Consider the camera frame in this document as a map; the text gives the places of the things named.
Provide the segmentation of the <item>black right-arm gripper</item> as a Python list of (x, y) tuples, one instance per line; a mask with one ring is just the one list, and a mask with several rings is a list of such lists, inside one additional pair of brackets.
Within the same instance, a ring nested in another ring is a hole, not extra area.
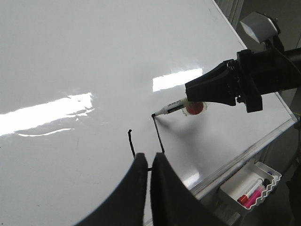
[(262, 95), (301, 86), (301, 58), (293, 61), (275, 48), (237, 53), (211, 71), (185, 83), (190, 102), (244, 103), (248, 113), (263, 109)]

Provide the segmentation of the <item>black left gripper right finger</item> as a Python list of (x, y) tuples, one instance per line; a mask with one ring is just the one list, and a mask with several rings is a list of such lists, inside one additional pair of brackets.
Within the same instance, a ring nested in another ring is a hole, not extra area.
[(226, 225), (192, 195), (163, 153), (156, 153), (150, 185), (154, 226)]

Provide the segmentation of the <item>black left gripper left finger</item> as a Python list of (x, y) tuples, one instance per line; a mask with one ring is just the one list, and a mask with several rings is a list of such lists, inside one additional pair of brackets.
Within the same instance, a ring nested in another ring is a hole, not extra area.
[(111, 195), (78, 226), (142, 226), (148, 164), (143, 153), (134, 161)]

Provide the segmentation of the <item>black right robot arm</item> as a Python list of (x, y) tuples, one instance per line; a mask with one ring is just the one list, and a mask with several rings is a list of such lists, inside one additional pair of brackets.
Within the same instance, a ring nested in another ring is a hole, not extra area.
[[(248, 113), (261, 111), (262, 95), (301, 85), (301, 50), (269, 47), (253, 53), (245, 49), (235, 60), (220, 63), (185, 84), (189, 102), (234, 106), (244, 103)], [(150, 197), (155, 226), (221, 226), (223, 222), (204, 207), (173, 171), (164, 153), (152, 165)]]

